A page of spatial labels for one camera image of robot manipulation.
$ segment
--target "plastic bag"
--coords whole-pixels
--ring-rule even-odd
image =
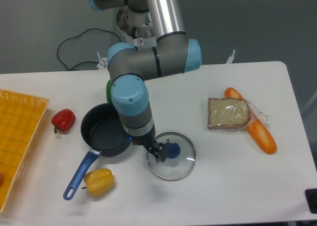
[[[212,130],[245,130],[259,116],[267,121],[253,103],[236,98],[209,98],[208,116],[208,129]]]

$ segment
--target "bread slice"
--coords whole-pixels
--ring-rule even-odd
[[[209,129],[232,129],[244,128],[250,121],[250,109],[243,99],[209,98]]]

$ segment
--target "baguette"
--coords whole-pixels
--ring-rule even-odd
[[[226,98],[242,99],[242,95],[232,87],[225,90],[224,96]],[[256,142],[259,148],[266,154],[273,154],[277,150],[276,142],[267,128],[256,118],[252,123],[246,126],[246,131]]]

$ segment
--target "white table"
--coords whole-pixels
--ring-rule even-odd
[[[0,215],[1,225],[180,226],[317,219],[304,191],[317,173],[286,66],[281,62],[205,65],[200,70],[147,81],[157,134],[177,131],[197,150],[193,172],[177,182],[156,178],[142,146],[131,145],[90,168],[109,168],[113,190],[93,199],[78,189],[62,197],[89,147],[80,135],[85,113],[106,101],[107,71],[0,75],[0,88],[49,98],[32,152]],[[278,150],[263,153],[246,132],[207,129],[208,97],[236,88],[265,114]],[[76,122],[54,134],[51,117],[69,108]]]

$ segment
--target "frying pan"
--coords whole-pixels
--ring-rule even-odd
[[[124,131],[117,110],[112,104],[101,104],[89,110],[80,127],[84,141],[91,147],[66,188],[63,198],[71,200],[88,168],[99,157],[112,157],[126,150],[131,137]]]

